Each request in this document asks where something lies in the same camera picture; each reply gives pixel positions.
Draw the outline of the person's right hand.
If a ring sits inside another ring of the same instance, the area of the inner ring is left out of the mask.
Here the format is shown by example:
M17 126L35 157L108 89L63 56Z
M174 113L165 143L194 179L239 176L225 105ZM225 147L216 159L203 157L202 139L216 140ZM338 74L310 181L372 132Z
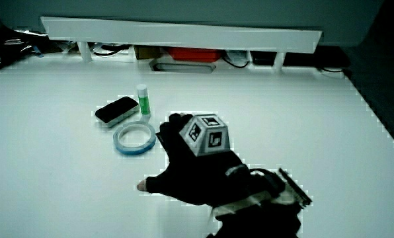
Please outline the person's right hand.
M180 137L180 130L191 118L190 114L174 113L160 125L156 136L167 152L169 164L156 177L140 181L137 189L213 208L246 198L245 182L250 172L234 152L197 157Z

